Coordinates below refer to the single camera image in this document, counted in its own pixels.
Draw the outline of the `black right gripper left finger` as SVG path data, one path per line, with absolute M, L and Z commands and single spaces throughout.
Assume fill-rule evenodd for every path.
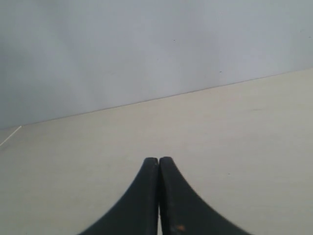
M 156 235 L 158 159 L 145 158 L 124 195 L 83 235 Z

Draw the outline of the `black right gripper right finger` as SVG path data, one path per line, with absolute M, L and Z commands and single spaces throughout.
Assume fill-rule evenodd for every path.
M 159 159 L 159 208 L 164 235 L 246 235 L 206 204 L 171 157 Z

